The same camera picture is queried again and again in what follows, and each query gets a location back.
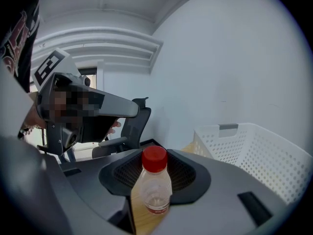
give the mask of bottle neck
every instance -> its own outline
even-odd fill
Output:
[[[166,171],[166,169],[167,169],[167,165],[166,165],[166,167],[165,167],[162,171],[159,171],[159,172],[150,172],[150,171],[148,171],[144,166],[142,166],[142,167],[143,167],[143,169],[144,169],[147,173],[149,173],[149,174],[151,174],[151,175],[159,175],[159,174],[163,173],[164,171]]]

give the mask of white basket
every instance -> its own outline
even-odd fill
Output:
[[[222,137],[221,134],[231,131],[232,136]],[[312,156],[252,123],[197,128],[194,153],[240,167],[287,204],[303,194],[313,173]]]

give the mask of clear plastic bottle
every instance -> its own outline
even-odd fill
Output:
[[[149,146],[141,157],[143,172],[139,179],[139,194],[150,212],[165,213],[172,195],[172,183],[167,173],[167,151],[160,146]]]

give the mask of office chair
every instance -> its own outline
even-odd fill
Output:
[[[140,108],[138,115],[135,118],[125,120],[120,138],[99,143],[99,146],[92,150],[93,159],[108,156],[115,152],[140,148],[140,137],[151,114],[151,109],[146,107],[147,99],[148,97],[132,100]]]

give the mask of red bottle cap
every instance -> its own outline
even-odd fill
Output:
[[[149,146],[142,152],[141,160],[147,171],[152,173],[163,171],[167,165],[167,151],[157,145]]]

